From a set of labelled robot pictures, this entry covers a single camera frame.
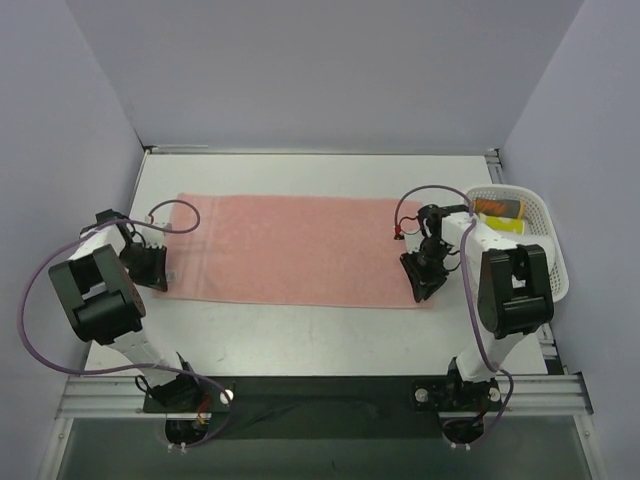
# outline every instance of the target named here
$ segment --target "pink towel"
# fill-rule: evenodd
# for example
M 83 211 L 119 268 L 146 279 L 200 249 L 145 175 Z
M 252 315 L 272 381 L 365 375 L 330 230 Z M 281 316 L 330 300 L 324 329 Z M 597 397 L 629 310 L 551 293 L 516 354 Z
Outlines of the pink towel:
M 393 240 L 394 199 L 182 194 L 202 215 L 165 237 L 164 298 L 214 302 L 415 308 Z M 405 202 L 402 215 L 422 204 Z M 176 205 L 174 228 L 193 213 Z M 405 222 L 404 227 L 411 226 Z

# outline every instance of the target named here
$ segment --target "white basket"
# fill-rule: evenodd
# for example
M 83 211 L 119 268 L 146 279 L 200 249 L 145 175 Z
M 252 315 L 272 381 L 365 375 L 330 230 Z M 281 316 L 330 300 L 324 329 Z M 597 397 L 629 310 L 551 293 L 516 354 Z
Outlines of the white basket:
M 549 273 L 551 292 L 554 303 L 564 298 L 569 290 L 569 276 L 564 265 L 564 258 L 558 243 L 556 231 L 551 222 L 551 215 L 544 201 L 531 190 L 513 185 L 480 185 L 467 191 L 471 200 L 486 198 L 489 200 L 521 200 L 524 202 L 524 219 L 533 235 L 546 235 L 553 240 L 556 248 L 556 262 Z

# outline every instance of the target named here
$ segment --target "gray wall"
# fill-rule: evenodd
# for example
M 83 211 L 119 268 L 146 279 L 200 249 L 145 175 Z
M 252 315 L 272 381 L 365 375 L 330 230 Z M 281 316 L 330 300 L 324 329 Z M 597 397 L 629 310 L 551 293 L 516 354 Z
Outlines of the gray wall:
M 482 153 L 582 0 L 68 0 L 145 145 Z
M 95 212 L 128 205 L 142 151 L 63 0 L 2 3 L 0 65 L 0 476 L 29 479 L 65 377 L 23 351 L 18 295 L 40 259 Z M 77 363 L 80 343 L 45 278 L 28 323 L 46 355 Z
M 553 330 L 584 372 L 611 478 L 637 478 L 640 2 L 587 0 L 504 148 L 548 203 L 571 286 Z

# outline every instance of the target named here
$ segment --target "white table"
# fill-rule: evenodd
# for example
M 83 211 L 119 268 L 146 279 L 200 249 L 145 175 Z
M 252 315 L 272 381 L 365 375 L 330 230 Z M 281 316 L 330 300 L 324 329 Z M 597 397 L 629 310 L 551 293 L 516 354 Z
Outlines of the white table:
M 143 219 L 152 206 L 182 192 L 399 198 L 421 184 L 464 190 L 486 183 L 484 157 L 149 155 L 131 217 Z M 415 199 L 460 201 L 448 192 L 421 192 Z M 156 219 L 167 221 L 170 210 Z M 206 375 L 437 375 L 472 341 L 459 271 L 429 310 L 237 305 L 140 292 L 145 330 Z M 124 363 L 119 353 L 94 344 L 86 367 Z M 514 374 L 547 373 L 537 337 L 521 342 L 504 366 Z

